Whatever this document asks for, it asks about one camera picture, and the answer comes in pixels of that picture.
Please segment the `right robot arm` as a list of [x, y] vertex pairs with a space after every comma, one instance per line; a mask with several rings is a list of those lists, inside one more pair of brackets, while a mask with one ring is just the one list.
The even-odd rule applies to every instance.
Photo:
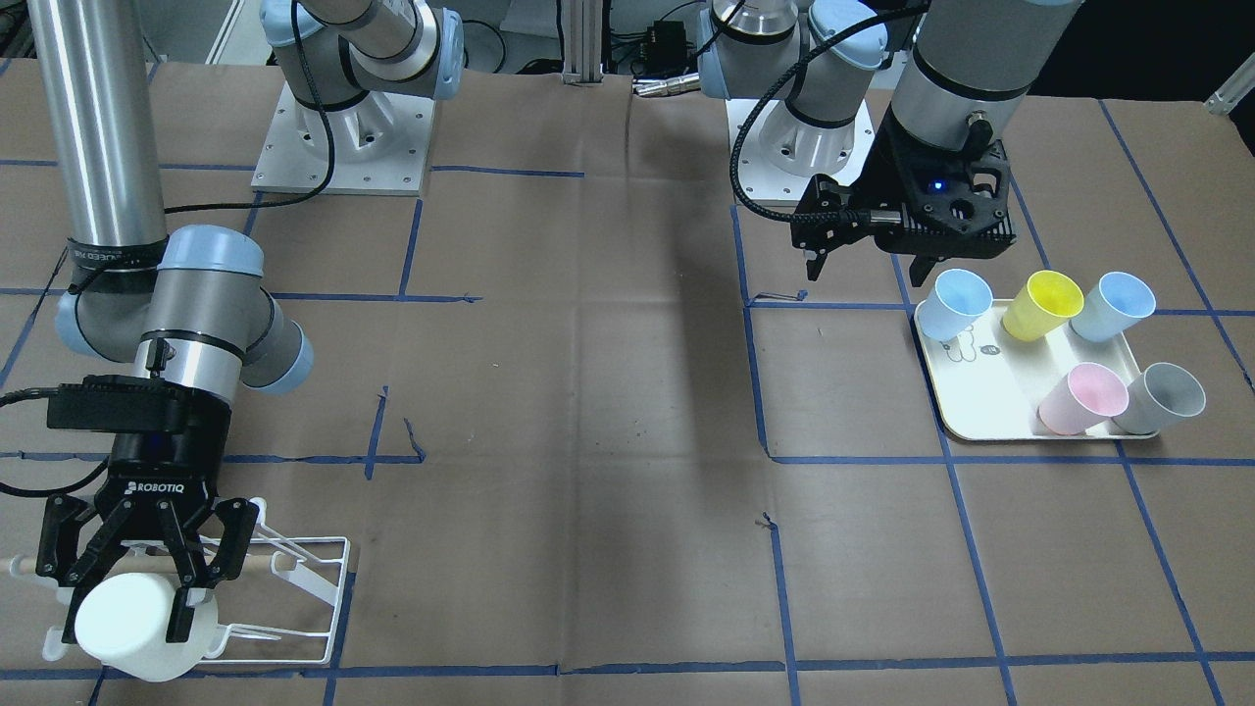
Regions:
[[174, 594], [153, 599], [157, 635], [184, 643], [211, 591], [242, 571], [260, 514], [256, 502], [217, 492], [236, 390], [299, 387], [312, 349], [261, 285], [254, 240], [167, 227], [134, 3], [31, 1], [28, 13], [72, 206], [75, 273], [56, 332], [77, 354], [131, 364], [129, 375], [3, 398], [45, 399], [50, 429], [113, 436], [90, 475], [100, 482], [93, 499], [79, 485], [36, 492], [36, 576], [67, 599], [50, 638], [75, 645], [89, 594], [131, 545], [157, 542], [174, 564]]

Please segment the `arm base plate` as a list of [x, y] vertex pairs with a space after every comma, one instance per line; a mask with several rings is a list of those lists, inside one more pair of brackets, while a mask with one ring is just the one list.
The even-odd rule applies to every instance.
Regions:
[[835, 128], [804, 124], [783, 102], [771, 100], [740, 147], [740, 188], [759, 204], [794, 207], [812, 176], [851, 186], [863, 171], [873, 135], [865, 100], [850, 124]]
[[328, 113], [330, 155], [318, 112], [282, 87], [251, 186], [302, 196], [333, 173], [328, 196], [420, 197], [434, 118], [435, 100], [371, 92], [355, 107]]

